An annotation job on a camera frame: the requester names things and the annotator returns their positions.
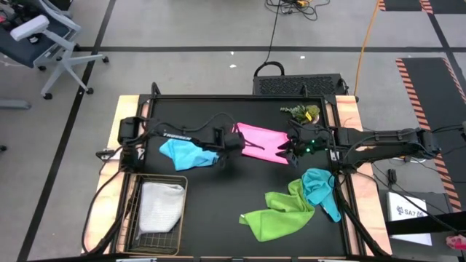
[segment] wire basket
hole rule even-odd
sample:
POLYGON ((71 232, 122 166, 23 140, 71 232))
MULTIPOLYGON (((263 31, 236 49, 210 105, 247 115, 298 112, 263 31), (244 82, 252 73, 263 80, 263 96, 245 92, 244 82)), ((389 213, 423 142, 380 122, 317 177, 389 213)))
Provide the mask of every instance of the wire basket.
POLYGON ((116 251, 134 255, 176 255, 180 249, 181 228, 188 180, 180 175, 132 174, 128 184, 125 219, 122 222, 116 251), (139 208, 142 185, 146 182, 182 186, 185 190, 181 217, 168 233, 146 233, 136 239, 139 231, 139 208))

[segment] green cloth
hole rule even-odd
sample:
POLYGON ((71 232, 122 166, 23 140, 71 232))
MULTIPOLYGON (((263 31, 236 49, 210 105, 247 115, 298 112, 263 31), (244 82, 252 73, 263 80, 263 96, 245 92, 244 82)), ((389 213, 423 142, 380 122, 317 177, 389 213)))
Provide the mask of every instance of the green cloth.
POLYGON ((289 183, 289 195, 276 192, 265 194, 265 201, 270 209, 241 215, 240 223, 249 225, 260 242, 298 231, 314 215, 314 207, 303 197, 302 184, 301 179, 289 183))

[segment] light blue cloth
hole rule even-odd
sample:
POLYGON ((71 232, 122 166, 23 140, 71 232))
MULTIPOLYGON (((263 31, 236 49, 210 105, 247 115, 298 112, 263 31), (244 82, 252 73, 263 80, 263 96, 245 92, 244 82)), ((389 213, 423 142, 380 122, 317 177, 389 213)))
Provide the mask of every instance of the light blue cloth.
POLYGON ((309 168, 301 179, 303 181, 303 195, 307 202, 313 207, 320 204, 333 221, 339 222, 341 215, 333 199, 333 188, 328 184, 333 185, 335 177, 327 170, 309 168))
POLYGON ((215 152, 203 151, 189 141, 177 139, 169 139, 160 146, 159 151, 173 160, 176 171, 207 167, 214 164, 218 158, 215 152))

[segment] gray floor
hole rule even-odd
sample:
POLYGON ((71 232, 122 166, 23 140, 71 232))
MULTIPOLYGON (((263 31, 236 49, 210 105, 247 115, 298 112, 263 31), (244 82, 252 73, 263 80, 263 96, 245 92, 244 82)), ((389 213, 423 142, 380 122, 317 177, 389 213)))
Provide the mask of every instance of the gray floor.
MULTIPOLYGON (((74 0, 71 11, 84 29, 82 46, 91 47, 109 0, 74 0)), ((277 46, 359 47, 366 33, 374 1, 332 0, 320 7, 319 20, 301 15, 279 16, 277 46)), ((117 0, 103 39, 105 47, 267 46, 275 14, 262 0, 147 1, 117 0)), ((466 16, 438 15, 453 47, 466 47, 466 16)), ((380 12, 370 46, 440 47, 423 12, 380 12)), ((108 65, 96 63, 89 85, 95 94, 84 96, 44 217, 29 259, 78 255, 85 213, 98 180, 101 162, 94 153, 107 143, 117 98, 147 93, 156 81, 164 94, 251 94, 253 72, 266 52, 110 52, 108 65)), ((341 73, 355 83, 357 52, 273 52, 287 74, 341 73)), ((466 70, 466 54, 455 54, 466 70)), ((443 53, 366 53, 360 72, 359 110, 371 129, 416 127, 400 74, 399 57, 445 57, 443 53)), ((3 62, 15 64, 6 57, 3 62)), ((29 227, 76 94, 67 75, 54 86, 53 100, 39 90, 48 72, 0 65, 5 79, 0 97, 23 98, 29 111, 0 111, 0 253, 15 261, 29 227)), ((78 68, 82 75, 84 67, 78 68)), ((262 74, 277 74, 274 68, 262 74)), ((380 162, 386 170, 397 162, 380 162)), ((399 184, 413 192, 443 193, 438 174, 417 164, 395 167, 399 184)))

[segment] wooden board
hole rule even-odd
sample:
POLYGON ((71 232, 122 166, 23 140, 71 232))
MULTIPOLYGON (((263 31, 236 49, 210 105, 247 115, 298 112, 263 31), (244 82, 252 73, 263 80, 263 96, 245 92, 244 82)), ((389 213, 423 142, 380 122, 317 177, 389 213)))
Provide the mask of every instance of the wooden board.
MULTIPOLYGON (((138 107, 138 99, 139 97, 137 95, 120 96, 110 138, 108 140, 109 148, 117 148, 119 146, 117 142, 119 120, 128 116, 135 116, 138 107)), ((344 124, 345 127, 362 130, 355 97, 337 96, 336 101, 341 124, 344 124)), ((332 112, 329 111, 328 115, 330 123, 334 123, 332 112)), ((116 171, 118 171, 118 161, 112 161, 107 164, 100 176, 98 188, 116 171)), ((370 164, 364 164, 358 171, 366 175, 373 175, 370 164)), ((110 225, 114 222, 118 208, 119 195, 122 189, 122 181, 123 175, 120 173, 102 190, 95 200, 85 235, 85 243, 88 250, 97 245, 110 225)), ((365 178, 362 175, 353 175, 352 181, 361 222, 367 228, 371 236, 379 243, 381 248, 391 254, 390 241, 385 228, 376 184, 371 179, 365 178)), ((351 250, 353 254, 358 254, 355 229, 350 223, 350 220, 347 219, 347 221, 351 250)), ((367 247, 366 250, 368 254, 371 254, 371 251, 367 247)))

